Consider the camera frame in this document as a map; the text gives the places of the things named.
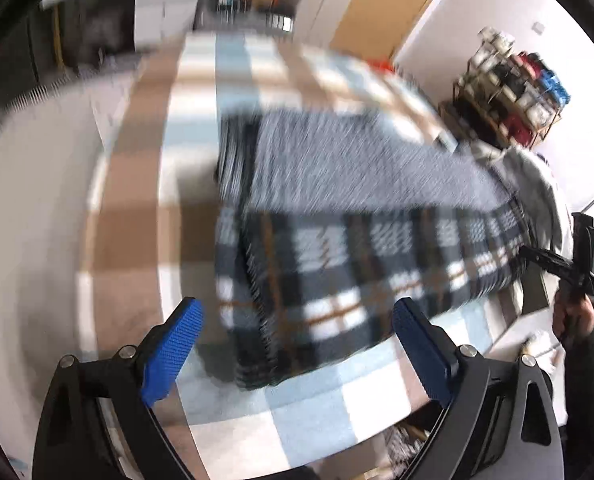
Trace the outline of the person's right forearm black sleeve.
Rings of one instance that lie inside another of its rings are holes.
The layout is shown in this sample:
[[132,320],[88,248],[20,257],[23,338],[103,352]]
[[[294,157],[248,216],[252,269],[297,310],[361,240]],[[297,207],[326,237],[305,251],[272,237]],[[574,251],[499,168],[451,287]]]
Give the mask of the person's right forearm black sleeve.
[[594,479],[594,330],[566,349],[564,477]]

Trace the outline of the person's right hand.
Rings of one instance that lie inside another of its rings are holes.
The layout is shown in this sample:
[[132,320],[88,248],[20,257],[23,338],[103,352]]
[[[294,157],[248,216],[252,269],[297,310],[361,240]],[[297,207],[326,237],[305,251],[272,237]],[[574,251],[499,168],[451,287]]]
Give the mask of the person's right hand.
[[594,307],[588,295],[561,280],[554,295],[552,330],[568,351],[594,330]]

